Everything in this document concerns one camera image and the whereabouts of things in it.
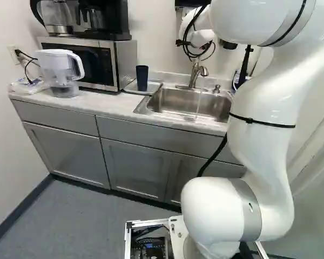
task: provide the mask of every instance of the power outlet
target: power outlet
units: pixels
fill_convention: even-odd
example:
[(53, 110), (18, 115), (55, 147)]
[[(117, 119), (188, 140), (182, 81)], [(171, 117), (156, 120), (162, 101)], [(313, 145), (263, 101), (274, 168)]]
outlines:
[(16, 46), (7, 46), (7, 49), (10, 52), (13, 63), (15, 65), (19, 65), (21, 62), (19, 61), (18, 56), (16, 54), (16, 50), (18, 50), (19, 48), (17, 48)]

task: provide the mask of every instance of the dark blue tumbler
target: dark blue tumbler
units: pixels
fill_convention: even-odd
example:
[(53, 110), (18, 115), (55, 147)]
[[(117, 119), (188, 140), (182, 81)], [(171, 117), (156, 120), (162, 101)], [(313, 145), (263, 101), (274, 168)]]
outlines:
[(136, 66), (137, 73), (137, 85), (138, 90), (142, 92), (146, 92), (147, 90), (147, 75), (149, 73), (148, 66)]

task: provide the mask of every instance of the stainless steel sink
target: stainless steel sink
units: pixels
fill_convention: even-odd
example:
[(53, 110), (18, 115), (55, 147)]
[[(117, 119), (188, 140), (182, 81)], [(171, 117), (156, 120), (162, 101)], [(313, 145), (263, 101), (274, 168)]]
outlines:
[(163, 86), (152, 97), (144, 98), (133, 112), (201, 123), (226, 123), (231, 104), (228, 92)]

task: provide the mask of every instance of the baseboard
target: baseboard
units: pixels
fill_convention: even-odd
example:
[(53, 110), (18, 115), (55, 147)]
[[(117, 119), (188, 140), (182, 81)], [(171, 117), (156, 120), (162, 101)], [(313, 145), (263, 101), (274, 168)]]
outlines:
[(43, 181), (32, 190), (31, 193), (15, 208), (12, 213), (0, 224), (0, 239), (14, 225), (19, 217), (33, 204), (45, 188), (53, 181), (53, 177), (49, 174)]
[(91, 185), (91, 184), (88, 184), (88, 183), (79, 182), (79, 181), (76, 181), (76, 180), (65, 178), (65, 177), (60, 176), (60, 175), (55, 175), (54, 174), (53, 178), (55, 180), (57, 180), (57, 181), (61, 181), (61, 182), (65, 182), (65, 183), (68, 183), (68, 184), (71, 184), (71, 185), (74, 185), (74, 186), (89, 189), (89, 190), (92, 190), (94, 192), (103, 193), (103, 194), (106, 194), (106, 195), (114, 195), (114, 196), (117, 196), (117, 197), (120, 197), (120, 198), (123, 198), (123, 199), (144, 203), (144, 204), (147, 204), (147, 205), (150, 205), (150, 206), (170, 210), (170, 211), (176, 212), (176, 213), (181, 213), (181, 208), (179, 206), (176, 206), (176, 205), (150, 200), (150, 199), (135, 196), (135, 195), (132, 195), (132, 194), (119, 192), (117, 190), (104, 189), (102, 187), (97, 187), (97, 186), (94, 186), (94, 185)]

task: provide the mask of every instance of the faucet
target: faucet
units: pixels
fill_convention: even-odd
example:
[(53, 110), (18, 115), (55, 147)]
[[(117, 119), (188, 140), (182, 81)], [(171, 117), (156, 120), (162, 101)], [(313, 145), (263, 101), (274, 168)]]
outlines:
[(191, 78), (190, 83), (188, 84), (188, 88), (195, 88), (195, 82), (197, 81), (199, 75), (201, 75), (202, 77), (207, 77), (209, 75), (209, 71), (207, 70), (207, 68), (204, 66), (200, 66), (199, 62), (199, 58), (196, 58), (193, 61)]

